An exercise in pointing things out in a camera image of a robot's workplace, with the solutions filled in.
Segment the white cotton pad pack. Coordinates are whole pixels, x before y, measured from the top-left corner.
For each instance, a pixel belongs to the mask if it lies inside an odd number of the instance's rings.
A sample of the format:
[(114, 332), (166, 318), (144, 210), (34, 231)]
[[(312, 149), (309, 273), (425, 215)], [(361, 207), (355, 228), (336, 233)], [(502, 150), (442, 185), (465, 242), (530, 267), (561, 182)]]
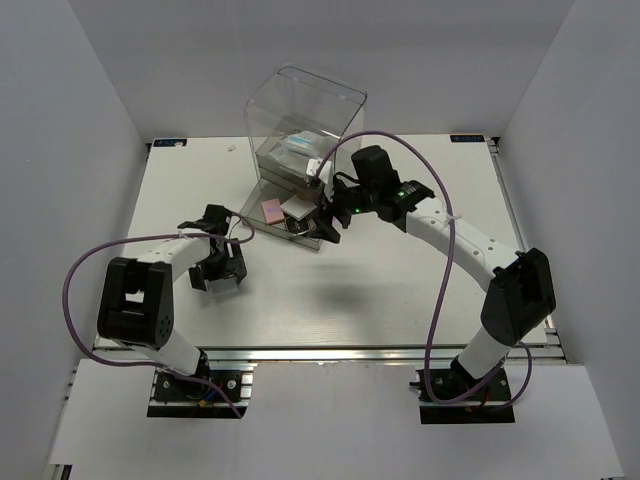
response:
[(322, 155), (329, 147), (330, 140), (328, 137), (316, 132), (303, 130), (295, 131), (285, 136), (281, 140), (281, 145), (301, 155), (317, 157)]
[(278, 146), (271, 150), (267, 157), (286, 171), (302, 176), (306, 174), (309, 158), (305, 155)]

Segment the black gold compact case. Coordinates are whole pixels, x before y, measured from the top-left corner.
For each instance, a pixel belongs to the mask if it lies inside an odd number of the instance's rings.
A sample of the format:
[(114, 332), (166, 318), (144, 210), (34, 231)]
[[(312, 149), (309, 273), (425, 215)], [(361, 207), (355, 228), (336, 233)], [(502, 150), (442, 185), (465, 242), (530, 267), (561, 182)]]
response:
[(293, 217), (286, 217), (284, 226), (289, 234), (293, 236), (304, 236), (315, 229), (315, 222), (308, 218), (297, 220)]

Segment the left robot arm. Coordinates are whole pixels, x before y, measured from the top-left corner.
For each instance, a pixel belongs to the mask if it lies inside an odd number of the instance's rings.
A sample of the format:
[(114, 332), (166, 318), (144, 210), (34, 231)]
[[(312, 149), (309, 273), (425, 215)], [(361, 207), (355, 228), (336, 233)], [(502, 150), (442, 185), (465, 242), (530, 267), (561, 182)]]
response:
[(199, 399), (211, 387), (204, 352), (174, 328), (174, 283), (183, 276), (194, 290), (225, 291), (247, 275), (241, 241), (228, 238), (235, 213), (208, 205), (203, 216), (178, 226), (178, 236), (134, 258), (111, 260), (97, 331), (178, 373), (177, 387)]

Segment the white square compact box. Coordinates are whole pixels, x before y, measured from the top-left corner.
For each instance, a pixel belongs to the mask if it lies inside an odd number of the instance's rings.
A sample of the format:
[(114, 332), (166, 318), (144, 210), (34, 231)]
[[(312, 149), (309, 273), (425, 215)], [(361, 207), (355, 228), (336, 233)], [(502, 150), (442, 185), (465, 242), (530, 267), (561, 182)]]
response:
[(316, 204), (299, 196), (292, 196), (283, 202), (280, 207), (284, 214), (300, 221), (316, 209)]

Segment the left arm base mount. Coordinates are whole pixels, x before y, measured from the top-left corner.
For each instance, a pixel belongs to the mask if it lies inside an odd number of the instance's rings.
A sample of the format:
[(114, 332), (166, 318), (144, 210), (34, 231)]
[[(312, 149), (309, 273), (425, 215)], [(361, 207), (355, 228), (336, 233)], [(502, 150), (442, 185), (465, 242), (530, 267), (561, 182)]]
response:
[[(253, 372), (247, 368), (214, 368), (210, 381), (227, 396), (242, 417), (251, 396)], [(149, 418), (234, 419), (234, 410), (207, 385), (178, 380), (166, 372), (155, 374), (147, 408)]]

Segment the white packet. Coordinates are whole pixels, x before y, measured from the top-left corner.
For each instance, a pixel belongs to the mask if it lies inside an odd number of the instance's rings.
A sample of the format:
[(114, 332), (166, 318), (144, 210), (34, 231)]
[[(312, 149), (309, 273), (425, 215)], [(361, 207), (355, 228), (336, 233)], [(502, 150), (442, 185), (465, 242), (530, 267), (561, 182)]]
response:
[(218, 279), (207, 283), (207, 292), (214, 296), (221, 296), (236, 292), (238, 286), (235, 278)]

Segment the pink makeup card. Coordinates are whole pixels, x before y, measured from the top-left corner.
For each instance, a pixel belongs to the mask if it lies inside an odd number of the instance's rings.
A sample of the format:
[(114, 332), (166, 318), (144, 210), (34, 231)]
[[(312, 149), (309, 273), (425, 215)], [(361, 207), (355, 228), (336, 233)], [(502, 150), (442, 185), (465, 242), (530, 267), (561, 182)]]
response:
[(265, 200), (261, 203), (261, 206), (267, 225), (276, 225), (285, 221), (285, 214), (278, 198)]

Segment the clear acrylic drawer organizer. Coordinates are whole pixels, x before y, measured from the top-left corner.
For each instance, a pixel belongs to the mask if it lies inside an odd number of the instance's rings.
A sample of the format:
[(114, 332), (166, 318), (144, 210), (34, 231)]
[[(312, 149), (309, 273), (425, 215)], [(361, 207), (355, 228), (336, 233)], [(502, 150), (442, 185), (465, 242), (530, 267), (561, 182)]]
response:
[(257, 182), (241, 209), (241, 214), (254, 228), (315, 251), (320, 249), (321, 240), (312, 239), (308, 234), (289, 234), (285, 221), (276, 225), (265, 223), (261, 206), (265, 200), (278, 198), (282, 204), (292, 196), (299, 196), (317, 204), (327, 199), (319, 181), (309, 182), (306, 174), (296, 175), (284, 170), (267, 154), (282, 146), (281, 140), (288, 134), (313, 131), (328, 137), (330, 145), (322, 155), (307, 157), (332, 161), (333, 175), (344, 172), (354, 177), (351, 155), (360, 148), (361, 141), (355, 139), (339, 148), (334, 146), (362, 129), (366, 101), (365, 90), (292, 64), (280, 67), (257, 89), (244, 111)]

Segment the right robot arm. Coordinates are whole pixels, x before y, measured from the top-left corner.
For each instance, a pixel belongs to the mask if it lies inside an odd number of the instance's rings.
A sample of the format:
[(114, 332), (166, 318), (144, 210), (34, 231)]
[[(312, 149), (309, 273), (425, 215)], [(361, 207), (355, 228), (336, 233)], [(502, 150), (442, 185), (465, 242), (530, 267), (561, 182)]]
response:
[(351, 157), (356, 175), (328, 173), (328, 165), (312, 159), (306, 174), (312, 185), (330, 191), (315, 220), (313, 235), (340, 240), (333, 223), (348, 226), (352, 216), (373, 212), (384, 222), (422, 240), (453, 259), (485, 294), (481, 326), (453, 360), (451, 384), (472, 399), (488, 385), (493, 370), (526, 335), (556, 308), (548, 257), (499, 243), (448, 212), (436, 194), (417, 180), (403, 181), (387, 152), (378, 145)]

